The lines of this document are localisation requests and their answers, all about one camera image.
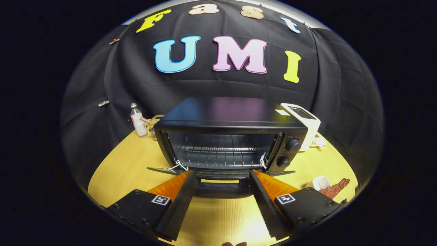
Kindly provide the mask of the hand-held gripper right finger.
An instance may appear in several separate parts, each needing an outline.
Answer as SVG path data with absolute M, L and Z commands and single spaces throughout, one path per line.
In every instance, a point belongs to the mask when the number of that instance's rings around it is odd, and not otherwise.
M 271 237 L 298 238 L 319 227 L 342 205 L 314 188 L 297 189 L 263 172 L 249 172 L 249 186 Z

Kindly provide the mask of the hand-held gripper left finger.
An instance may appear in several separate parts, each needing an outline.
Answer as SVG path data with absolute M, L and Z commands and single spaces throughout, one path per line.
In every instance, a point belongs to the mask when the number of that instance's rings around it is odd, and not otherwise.
M 148 191 L 134 189 L 108 210 L 141 232 L 176 241 L 195 185 L 196 174 L 190 170 Z

